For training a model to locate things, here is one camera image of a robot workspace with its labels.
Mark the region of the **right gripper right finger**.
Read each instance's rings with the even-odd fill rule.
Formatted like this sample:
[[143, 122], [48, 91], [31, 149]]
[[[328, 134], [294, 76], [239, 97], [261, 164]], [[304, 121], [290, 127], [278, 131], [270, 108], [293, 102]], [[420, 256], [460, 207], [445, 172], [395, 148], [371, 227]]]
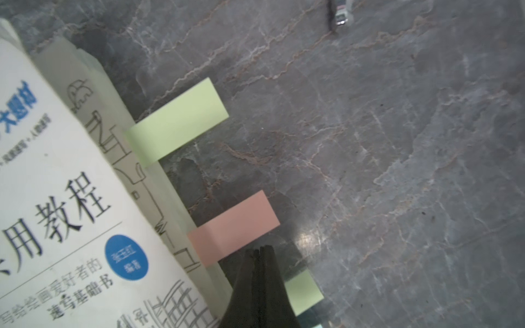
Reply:
[[261, 247], [259, 258], [260, 327], [300, 327], [280, 275], [273, 247], [269, 245]]

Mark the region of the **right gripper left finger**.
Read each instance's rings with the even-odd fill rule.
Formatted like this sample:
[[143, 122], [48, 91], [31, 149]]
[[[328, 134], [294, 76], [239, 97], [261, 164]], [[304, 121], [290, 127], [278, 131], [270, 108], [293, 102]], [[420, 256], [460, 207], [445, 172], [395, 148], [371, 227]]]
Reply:
[[259, 327], [259, 250], [247, 250], [220, 327]]

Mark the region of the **pink sticky note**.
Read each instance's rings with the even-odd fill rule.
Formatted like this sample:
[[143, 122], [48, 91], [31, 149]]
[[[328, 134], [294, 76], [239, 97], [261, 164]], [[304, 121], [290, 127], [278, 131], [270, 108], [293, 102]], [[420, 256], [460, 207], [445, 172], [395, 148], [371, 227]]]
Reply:
[[201, 263], [210, 267], [279, 225], [265, 192], [259, 191], [187, 236]]

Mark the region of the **sketch tutorial book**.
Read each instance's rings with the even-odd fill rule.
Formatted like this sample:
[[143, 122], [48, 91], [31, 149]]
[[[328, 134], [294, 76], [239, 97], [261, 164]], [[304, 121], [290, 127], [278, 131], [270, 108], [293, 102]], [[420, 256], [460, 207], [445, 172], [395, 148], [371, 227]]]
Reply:
[[1, 326], [218, 327], [209, 275], [97, 61], [1, 20]]

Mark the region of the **lower green sticky note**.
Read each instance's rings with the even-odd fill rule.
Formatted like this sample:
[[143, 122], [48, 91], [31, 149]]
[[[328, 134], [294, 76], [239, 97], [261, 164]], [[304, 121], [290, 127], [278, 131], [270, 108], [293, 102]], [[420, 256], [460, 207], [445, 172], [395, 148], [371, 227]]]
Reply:
[[286, 281], [284, 286], [293, 312], [297, 317], [324, 300], [320, 288], [308, 269]]

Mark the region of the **green sticky note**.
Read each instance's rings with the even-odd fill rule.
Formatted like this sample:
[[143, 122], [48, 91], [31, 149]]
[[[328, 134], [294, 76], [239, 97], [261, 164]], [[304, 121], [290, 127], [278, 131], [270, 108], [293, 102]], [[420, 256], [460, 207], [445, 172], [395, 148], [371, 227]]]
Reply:
[[124, 135], [139, 163], [148, 167], [228, 117], [217, 90], [207, 78], [133, 125]]
[[324, 300], [320, 288], [308, 269], [286, 281], [284, 286], [293, 312], [297, 317]]

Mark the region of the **top green sticky note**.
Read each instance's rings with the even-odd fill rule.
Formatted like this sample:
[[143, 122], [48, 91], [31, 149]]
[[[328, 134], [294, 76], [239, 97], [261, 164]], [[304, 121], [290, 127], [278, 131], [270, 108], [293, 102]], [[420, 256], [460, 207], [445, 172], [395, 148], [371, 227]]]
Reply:
[[207, 78], [133, 125], [124, 135], [139, 163], [148, 167], [228, 117], [217, 90]]

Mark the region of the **red handled hex key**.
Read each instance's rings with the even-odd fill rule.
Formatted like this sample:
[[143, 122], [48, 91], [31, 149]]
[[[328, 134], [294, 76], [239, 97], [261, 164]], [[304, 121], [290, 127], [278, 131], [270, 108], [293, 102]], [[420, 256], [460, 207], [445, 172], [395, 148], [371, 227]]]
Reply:
[[353, 1], [351, 0], [329, 0], [329, 27], [336, 31], [342, 27], [350, 26], [354, 18], [351, 14]]

